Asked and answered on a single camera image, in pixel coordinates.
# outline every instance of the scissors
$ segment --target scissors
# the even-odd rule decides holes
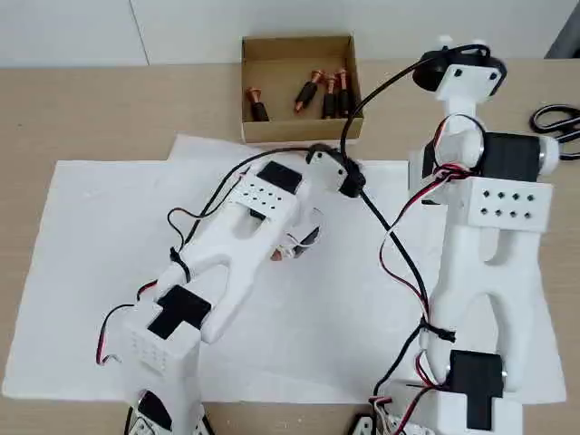
[[[567,115],[560,121],[552,122],[551,124],[541,124],[539,118],[542,115],[550,112],[563,113]],[[574,139],[580,139],[580,109],[567,104],[549,104],[539,108],[529,119],[530,128],[536,133],[553,133],[560,132],[556,139],[559,143],[566,143]],[[578,152],[563,152],[560,150],[561,160],[578,160],[580,159],[580,151]]]

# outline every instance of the brown cardboard box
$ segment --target brown cardboard box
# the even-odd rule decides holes
[[[294,113],[296,95],[312,70],[335,73],[348,71],[351,98],[361,100],[354,56],[354,40],[349,35],[297,38],[244,38],[242,42],[242,128],[246,142],[338,140],[345,119],[322,120],[323,95],[318,91],[310,105]],[[261,101],[270,121],[254,122],[246,89],[262,90]],[[363,126],[361,113],[349,129],[348,139],[358,138]]]

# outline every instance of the black wire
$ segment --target black wire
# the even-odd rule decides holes
[[[213,215],[214,213],[216,213],[219,208],[224,204],[224,202],[226,202],[226,199],[228,197],[228,195],[232,192],[232,190],[234,190],[234,188],[239,184],[241,179],[239,179],[238,181],[236,181],[231,188],[229,188],[229,190],[227,191],[226,195],[224,195],[224,197],[219,201],[219,203],[213,207],[209,212],[207,213],[202,213],[200,215],[196,215],[194,213],[191,213],[189,210],[187,210],[186,208],[183,207],[174,207],[172,208],[169,213],[167,214],[167,222],[169,223],[169,226],[172,227],[176,233],[178,233],[179,236],[179,252],[183,249],[183,247],[185,246],[185,238],[183,237],[183,233],[181,232],[181,230],[179,228],[177,228],[177,226],[173,223],[173,221],[171,220],[171,215],[173,215],[173,213],[175,213],[176,211],[180,211],[182,213],[185,213],[186,215],[188,215],[191,218],[195,218],[195,219],[205,219],[205,218],[209,218],[211,215]]]
[[[362,198],[362,201],[364,201],[366,206],[369,208],[369,210],[377,217],[377,219],[379,219],[379,222],[381,222],[381,225],[385,229],[385,231],[390,231],[391,226],[389,225],[387,220],[384,218],[381,211],[379,211],[379,209],[372,203],[371,199],[367,196],[367,194],[364,190],[361,190],[361,198]],[[413,276],[415,277],[415,281],[417,281],[417,286],[419,288],[419,293],[421,295],[421,298],[425,302],[425,311],[427,313],[429,313],[429,297],[427,296],[427,289],[425,288],[425,283],[423,281],[421,273],[419,272],[419,269],[415,265],[415,262],[412,260],[411,256],[409,255],[409,253],[405,249],[405,246],[403,246],[403,244],[401,243],[401,241],[399,240],[397,235],[394,233],[394,231],[392,231],[389,234],[389,236],[391,237],[392,242],[395,244],[395,246],[397,247],[397,249],[401,253],[401,256],[403,257],[403,259],[407,263],[407,266],[409,267],[409,269],[413,273]]]
[[[125,419],[125,429],[123,435],[129,435],[129,429],[131,428],[131,416],[133,415],[133,408],[130,406],[127,411],[127,418]]]
[[[128,308],[130,306],[135,306],[135,304],[121,304],[121,305],[115,306],[107,313],[107,315],[105,316],[105,320],[102,321],[101,330],[99,331],[99,340],[97,342],[97,352],[95,354],[95,361],[97,362],[97,364],[101,365],[102,363],[106,363],[105,360],[109,357],[109,355],[106,355],[104,358],[101,358],[102,351],[104,350],[103,349],[103,342],[104,342],[104,338],[105,338],[105,329],[107,328],[107,322],[109,322],[109,318],[116,311],[121,310],[122,308]]]
[[[229,180],[229,178],[236,173],[236,171],[240,168],[242,168],[243,166],[247,165],[248,163],[254,161],[254,160],[258,160],[261,159],[265,156],[270,156],[272,154],[277,154],[280,152],[292,152],[292,151],[309,151],[310,148],[308,147],[288,147],[288,148],[276,148],[274,150],[269,150],[269,151],[264,151],[261,152],[259,154],[256,154],[255,156],[252,157],[248,157],[245,160],[242,160],[241,162],[239,162],[235,167],[233,167],[232,169],[229,170],[229,172],[226,174],[226,176],[219,182],[219,184],[217,185],[216,190],[214,191],[214,193],[212,194],[211,198],[208,200],[208,203],[206,204],[205,207],[203,207],[203,210],[201,210],[200,215],[204,216],[206,213],[208,213],[209,208],[211,207],[211,205],[213,204],[213,202],[216,200],[216,198],[219,195],[219,192],[221,191],[221,189],[224,188],[224,186],[226,185],[227,181]],[[191,238],[193,238],[193,236],[195,235],[198,227],[199,227],[199,223],[201,222],[201,220],[197,219],[194,224],[193,227],[191,228],[191,230],[188,233],[188,236],[185,238],[185,243],[184,246],[189,243],[189,241],[191,240]]]
[[[415,340],[415,338],[417,338],[417,335],[419,335],[419,333],[421,332],[421,329],[422,328],[423,328],[423,325],[422,324],[418,324],[417,327],[415,329],[413,329],[413,331],[411,332],[411,334],[407,337],[407,340],[405,340],[405,343],[403,344],[401,350],[399,351],[399,354],[397,355],[397,358],[392,363],[391,367],[389,367],[389,370],[374,385],[374,388],[372,389],[372,395],[373,396],[376,396],[376,395],[379,394],[379,389],[382,387],[382,385],[385,382],[387,382],[389,380],[389,378],[394,373],[394,371],[397,370],[397,367],[399,367],[399,364],[401,364],[401,361],[404,358],[405,353],[409,350],[409,347],[411,346],[411,344],[413,343],[413,341]]]
[[[348,118],[346,119],[346,123],[344,124],[344,127],[343,127],[343,132],[341,133],[341,155],[343,156],[343,161],[347,161],[347,159],[348,159],[348,156],[346,154],[346,136],[348,135],[348,130],[351,128],[351,124],[353,124],[353,121],[354,121],[354,118],[356,118],[356,115],[358,115],[361,112],[363,107],[370,100],[372,100],[379,93],[381,93],[382,91],[387,89],[389,86],[391,86],[392,84],[394,84],[398,80],[402,79],[408,73],[413,72],[414,70],[416,70],[420,66],[423,66],[423,65],[430,63],[430,62],[433,62],[434,60],[439,59],[440,57],[445,57],[450,53],[460,53],[460,52],[465,52],[466,50],[485,50],[486,57],[489,57],[491,55],[491,51],[489,50],[489,47],[487,47],[486,45],[480,44],[480,43],[469,43],[467,45],[460,45],[458,47],[449,48],[448,50],[441,50],[441,51],[437,52],[436,54],[432,55],[431,57],[425,57],[423,59],[420,59],[416,63],[414,63],[413,65],[410,65],[407,68],[405,68],[404,70],[396,73],[389,80],[387,80],[382,85],[380,85],[378,88],[376,88],[374,91],[369,93],[364,98],[364,100],[359,102],[357,104],[357,106],[354,108],[354,110],[349,114]]]

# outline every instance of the scissors handle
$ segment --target scissors handle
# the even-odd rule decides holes
[[[563,113],[569,115],[569,117],[549,124],[542,124],[539,118],[551,112]],[[534,112],[529,120],[530,128],[536,133],[561,131],[562,134],[556,137],[560,143],[569,142],[580,137],[580,130],[575,127],[576,125],[580,125],[580,110],[567,104],[549,104],[541,107]]]

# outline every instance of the wooden table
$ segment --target wooden table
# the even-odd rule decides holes
[[[408,64],[360,64],[362,93]],[[580,104],[577,61],[513,61],[492,103],[479,112],[491,130],[527,131],[540,104]],[[0,370],[12,336],[24,279],[57,160],[163,160],[176,131],[240,140],[239,65],[0,71]],[[441,118],[432,95],[412,81],[387,91],[366,111],[353,155],[405,159]],[[580,409],[580,162],[565,162],[556,184],[542,270],[562,355],[566,404],[526,408],[527,434],[575,433]],[[338,435],[357,407],[210,404],[217,434]],[[0,434],[116,434],[126,406],[0,399]]]

